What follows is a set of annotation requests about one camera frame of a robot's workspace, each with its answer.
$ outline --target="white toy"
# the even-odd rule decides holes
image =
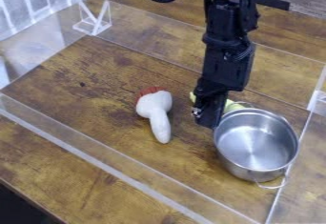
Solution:
[[[173,107],[173,96],[161,87],[150,87],[141,91],[137,113],[150,119],[151,131],[157,140],[167,144],[171,139],[171,125],[167,112]]]

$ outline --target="tabletop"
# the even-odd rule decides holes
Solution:
[[[205,26],[202,0],[179,0],[165,8],[149,0],[113,1],[189,23],[191,27]],[[95,12],[102,2],[89,1]],[[301,135],[310,116],[306,107],[325,66],[326,29],[322,27],[326,23],[270,8],[260,7],[260,11],[260,30],[253,33],[258,53],[252,82],[245,92],[231,93],[231,99],[249,101],[284,115]],[[131,27],[129,15],[131,18],[129,11],[123,13],[125,22],[119,29],[129,29],[137,40],[145,33]],[[147,32],[155,33],[155,36],[147,35],[147,42],[138,46],[146,53],[103,38],[86,36],[2,93],[213,198],[221,211],[217,211],[219,216],[207,214],[211,220],[261,223],[270,214],[278,192],[262,190],[226,172],[217,158],[211,131],[199,128],[190,116],[189,92],[197,84],[197,70],[202,65],[198,59],[202,45],[193,38],[198,37],[201,29],[177,30],[174,25],[163,28],[159,23],[147,23],[147,19],[142,24],[145,27],[151,25]],[[165,39],[162,45],[154,45],[161,38]],[[177,55],[171,48],[179,39],[186,42],[185,47],[194,49],[186,48]],[[191,56],[195,57],[189,64],[194,65],[191,70],[166,61],[177,58],[187,62]],[[155,142],[149,121],[134,109],[138,91],[153,85],[169,88],[174,95],[170,114],[174,138],[169,145]],[[317,124],[324,123],[321,117],[314,120]],[[63,222],[201,221],[201,216],[141,191],[114,173],[90,164],[4,116],[0,124],[2,182]],[[306,140],[320,140],[322,149],[322,140],[317,139],[321,137],[320,132]],[[316,151],[308,149],[302,153],[312,157]],[[318,174],[318,178],[326,175],[324,172],[310,173]],[[305,195],[302,203],[306,203],[305,197],[312,196],[316,198],[313,194]],[[294,200],[289,196],[281,201],[286,207]],[[320,197],[318,201],[325,205],[325,198]]]

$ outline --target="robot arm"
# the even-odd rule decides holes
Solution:
[[[154,0],[169,3],[175,0]],[[253,67],[256,47],[248,32],[258,28],[256,0],[203,0],[206,52],[203,73],[194,90],[197,123],[219,125],[229,91],[244,91]]]

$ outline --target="wooden table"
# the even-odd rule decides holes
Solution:
[[[95,11],[102,1],[90,0]],[[190,24],[205,24],[202,0],[179,0],[165,8],[147,0],[115,1]],[[260,47],[249,90],[234,92],[231,98],[282,114],[300,134],[326,54],[325,29],[317,31],[316,26],[326,27],[326,23],[269,8],[260,10],[261,29],[253,39],[274,49]],[[167,42],[174,40],[173,36],[167,38]],[[264,222],[277,192],[260,189],[223,170],[211,131],[199,128],[190,116],[189,92],[198,76],[181,66],[87,36],[2,93],[229,206],[234,211],[223,212],[215,221],[249,221],[244,214]],[[288,79],[292,91],[278,83]],[[138,90],[153,85],[167,87],[175,98],[174,140],[169,145],[155,142],[149,121],[134,111]],[[181,209],[141,192],[6,117],[0,117],[0,125],[2,182],[64,222],[194,222]]]

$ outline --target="metal bowl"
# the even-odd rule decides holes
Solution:
[[[223,116],[214,144],[227,170],[256,182],[285,174],[298,154],[298,138],[286,119],[260,109],[241,109]]]

